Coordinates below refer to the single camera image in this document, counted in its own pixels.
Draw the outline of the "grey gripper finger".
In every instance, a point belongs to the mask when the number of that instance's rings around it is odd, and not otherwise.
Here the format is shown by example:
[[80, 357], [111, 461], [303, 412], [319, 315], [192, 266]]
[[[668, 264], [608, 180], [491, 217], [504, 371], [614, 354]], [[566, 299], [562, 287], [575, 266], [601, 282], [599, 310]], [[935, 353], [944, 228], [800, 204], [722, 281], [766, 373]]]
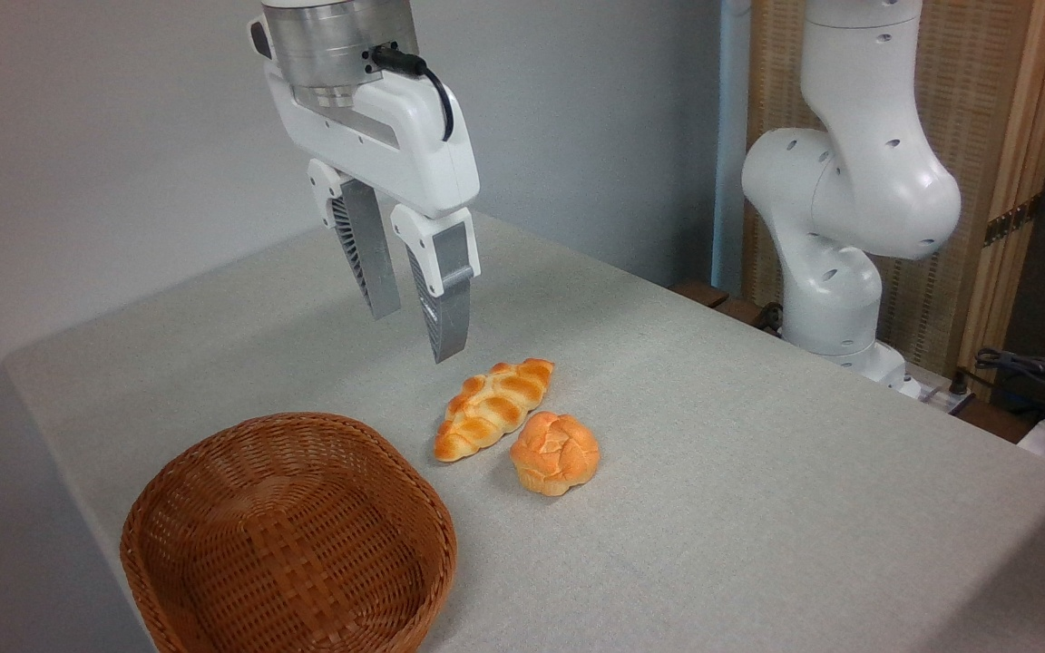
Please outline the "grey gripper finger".
[[375, 190], [320, 160], [308, 162], [308, 182], [325, 227], [336, 235], [370, 313], [378, 321], [401, 309]]
[[470, 284], [481, 274], [473, 214], [462, 208], [429, 219], [396, 204], [391, 226], [407, 249], [433, 359], [443, 363], [467, 344]]

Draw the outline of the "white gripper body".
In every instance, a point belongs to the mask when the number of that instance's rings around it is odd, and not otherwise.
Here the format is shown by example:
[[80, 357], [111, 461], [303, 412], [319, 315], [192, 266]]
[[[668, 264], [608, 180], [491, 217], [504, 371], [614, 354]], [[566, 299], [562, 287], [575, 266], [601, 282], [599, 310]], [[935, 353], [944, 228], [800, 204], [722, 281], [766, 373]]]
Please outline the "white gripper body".
[[356, 88], [353, 104], [320, 111], [296, 100], [274, 63], [268, 87], [291, 140], [314, 160], [361, 180], [431, 219], [472, 204], [480, 193], [475, 156], [459, 102], [444, 141], [444, 113], [423, 78], [387, 73]]

